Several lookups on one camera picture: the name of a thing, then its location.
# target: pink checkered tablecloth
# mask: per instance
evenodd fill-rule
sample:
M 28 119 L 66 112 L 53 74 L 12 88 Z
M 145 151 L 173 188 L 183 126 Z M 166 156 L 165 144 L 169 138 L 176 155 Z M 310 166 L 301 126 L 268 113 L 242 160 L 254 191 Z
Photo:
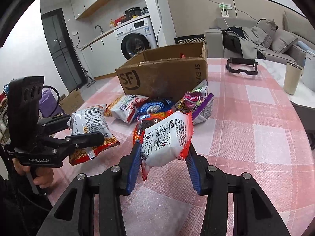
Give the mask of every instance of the pink checkered tablecloth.
M 225 173 L 252 174 L 291 235 L 300 236 L 315 216 L 314 161 L 302 123 L 264 67 L 259 65 L 258 76 L 254 77 L 229 73 L 225 66 L 226 59 L 208 59 L 214 110 L 210 119 L 194 127 L 192 143 L 199 154 Z M 81 108 L 109 104 L 122 93 L 115 77 Z M 53 204 L 78 173 L 100 174 L 131 151 L 136 124 L 114 118 L 106 121 L 121 145 L 74 167 L 65 159 L 62 168 L 54 169 L 49 195 Z M 69 134 L 65 130 L 56 137 Z M 185 162 L 175 160 L 152 168 L 145 182 L 139 173 L 135 190 L 121 197 L 127 235 L 199 235 L 206 199 L 193 190 Z M 233 235 L 232 194 L 228 208 L 227 235 Z

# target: cardboard box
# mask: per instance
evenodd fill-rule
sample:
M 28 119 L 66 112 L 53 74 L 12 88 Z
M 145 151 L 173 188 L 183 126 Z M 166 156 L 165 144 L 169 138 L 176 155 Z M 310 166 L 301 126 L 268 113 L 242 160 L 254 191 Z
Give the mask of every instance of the cardboard box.
M 205 51 L 202 43 L 146 50 L 117 68 L 116 73 L 125 94 L 177 102 L 187 91 L 208 80 Z
M 59 104 L 66 114 L 72 114 L 84 104 L 84 100 L 80 92 L 74 90 L 64 99 L 62 99 Z

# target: doorway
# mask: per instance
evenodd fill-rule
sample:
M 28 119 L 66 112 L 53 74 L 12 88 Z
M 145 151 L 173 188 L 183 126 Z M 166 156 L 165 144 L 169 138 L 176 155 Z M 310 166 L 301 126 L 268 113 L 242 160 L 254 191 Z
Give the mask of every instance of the doorway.
M 62 9 L 42 15 L 42 23 L 51 57 L 65 84 L 72 92 L 86 84 L 86 77 L 76 56 Z

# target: candy bag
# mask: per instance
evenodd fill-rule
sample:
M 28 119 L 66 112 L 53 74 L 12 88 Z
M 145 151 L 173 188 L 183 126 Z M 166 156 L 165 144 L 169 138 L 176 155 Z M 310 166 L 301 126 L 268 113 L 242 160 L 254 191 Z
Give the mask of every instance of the candy bag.
M 175 112 L 145 129 L 142 142 L 142 178 L 151 167 L 162 167 L 172 160 L 184 160 L 193 135 L 192 114 Z
M 201 105 L 202 101 L 208 94 L 208 83 L 203 80 L 196 88 L 192 91 L 186 92 L 184 97 L 176 103 L 178 111 L 182 113 L 193 112 L 198 106 Z
M 212 114 L 214 96 L 210 93 L 193 112 L 193 125 L 206 121 Z
M 105 116 L 112 116 L 131 123 L 135 118 L 136 105 L 141 106 L 148 97 L 140 95 L 123 95 L 107 106 Z
M 135 143 L 139 143 L 141 141 L 141 135 L 145 131 L 146 128 L 157 124 L 161 120 L 173 114 L 174 111 L 169 110 L 166 112 L 159 112 L 154 114 L 146 114 L 138 117 L 138 123 L 133 132 L 133 145 Z
M 141 115 L 146 115 L 146 114 L 154 114 L 158 112 L 165 112 L 170 109 L 172 109 L 172 106 L 174 103 L 171 101 L 161 98 L 161 99 L 152 99 L 150 101 L 147 101 L 145 104 L 142 106 L 138 107 L 137 106 L 137 112 L 136 112 L 136 117 L 139 117 Z
M 77 111 L 72 114 L 67 122 L 67 125 L 72 129 L 72 135 L 97 131 L 104 135 L 104 143 L 101 146 L 76 149 L 73 154 L 69 155 L 69 163 L 72 166 L 94 159 L 101 151 L 120 144 L 110 132 L 105 121 L 103 115 L 105 106 L 92 106 Z

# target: faucet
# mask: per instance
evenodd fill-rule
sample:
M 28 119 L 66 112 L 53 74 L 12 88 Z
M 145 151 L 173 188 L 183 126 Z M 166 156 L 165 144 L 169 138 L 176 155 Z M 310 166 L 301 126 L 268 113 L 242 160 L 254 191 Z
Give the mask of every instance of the faucet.
M 96 26 L 95 26 L 95 28 L 94 28 L 94 30 L 96 29 L 96 27 L 99 27 L 99 28 L 100 28 L 100 34 L 103 34 L 103 33 L 104 33 L 104 32 L 103 32 L 103 29 L 102 29 L 102 27 L 101 27 L 101 26 L 96 25 Z

